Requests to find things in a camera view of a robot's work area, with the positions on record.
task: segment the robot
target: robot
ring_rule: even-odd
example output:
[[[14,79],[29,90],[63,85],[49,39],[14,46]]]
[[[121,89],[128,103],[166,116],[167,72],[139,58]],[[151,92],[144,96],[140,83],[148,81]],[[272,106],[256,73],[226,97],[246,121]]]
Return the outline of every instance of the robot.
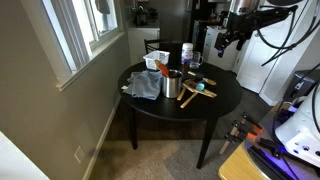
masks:
[[[297,6],[294,5],[302,0],[267,0],[276,7],[268,7],[265,11],[257,10],[259,0],[233,0],[228,16],[227,32],[220,33],[215,42],[218,56],[222,57],[224,49],[233,41],[239,40],[237,49],[241,50],[242,45],[250,39],[252,32],[285,20],[290,13],[294,13]],[[317,1],[317,11],[319,10],[319,0]],[[308,37],[318,26],[314,23],[317,18],[317,11],[314,14],[312,23],[307,30],[302,41]],[[291,50],[298,43],[283,50]],[[304,102],[284,124],[276,128],[276,137],[282,142],[286,150],[317,167],[320,167],[320,88],[309,94]]]

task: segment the towel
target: towel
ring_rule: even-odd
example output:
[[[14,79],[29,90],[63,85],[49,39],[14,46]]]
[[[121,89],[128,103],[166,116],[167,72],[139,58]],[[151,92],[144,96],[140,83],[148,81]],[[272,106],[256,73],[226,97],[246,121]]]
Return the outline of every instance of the towel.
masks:
[[[128,82],[130,85],[123,92],[135,98],[155,100],[160,94],[162,74],[158,72],[133,72]]]

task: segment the electrical outlet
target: electrical outlet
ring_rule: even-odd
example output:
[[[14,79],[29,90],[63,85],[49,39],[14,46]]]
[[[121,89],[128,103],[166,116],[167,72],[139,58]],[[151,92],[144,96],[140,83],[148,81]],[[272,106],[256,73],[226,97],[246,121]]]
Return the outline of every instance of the electrical outlet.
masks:
[[[79,162],[79,164],[81,164],[81,161],[84,157],[84,152],[83,149],[81,148],[81,146],[79,146],[76,150],[76,152],[74,153],[74,157],[76,157],[77,161]]]

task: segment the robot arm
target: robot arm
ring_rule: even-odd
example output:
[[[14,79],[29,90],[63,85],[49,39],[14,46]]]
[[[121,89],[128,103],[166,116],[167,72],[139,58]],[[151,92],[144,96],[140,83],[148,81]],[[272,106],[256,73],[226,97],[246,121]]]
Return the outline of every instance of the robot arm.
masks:
[[[292,5],[302,0],[268,0],[274,5]],[[214,47],[218,56],[222,57],[225,48],[233,41],[239,40],[237,50],[250,39],[252,32],[263,27],[285,20],[298,6],[272,7],[272,9],[256,10],[259,0],[233,0],[230,6],[227,32],[219,33]]]

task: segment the round black table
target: round black table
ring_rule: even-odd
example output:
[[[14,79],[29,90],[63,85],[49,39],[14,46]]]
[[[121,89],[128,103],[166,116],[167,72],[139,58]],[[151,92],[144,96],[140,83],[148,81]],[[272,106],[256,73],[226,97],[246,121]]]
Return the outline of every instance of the round black table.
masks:
[[[169,68],[183,71],[182,66],[172,66]],[[180,101],[176,98],[166,98],[162,92],[160,92],[160,95],[156,100],[133,98],[130,94],[122,92],[121,88],[129,85],[127,79],[130,77],[131,73],[142,72],[144,70],[147,70],[145,62],[133,65],[122,73],[118,81],[120,95],[132,109],[132,117],[129,118],[129,126],[133,148],[137,149],[138,147],[135,119],[136,110],[163,120],[178,122],[207,121],[197,164],[197,168],[201,168],[219,117],[233,111],[240,103],[242,90],[239,82],[235,79],[235,75],[208,63],[203,63],[199,69],[192,70],[192,72],[202,73],[205,78],[217,82],[216,86],[206,84],[206,89],[216,93],[217,97],[210,98],[198,94],[182,109],[180,108],[180,105],[192,95],[188,90],[186,90]],[[183,79],[188,78],[193,78],[193,76],[184,73]]]

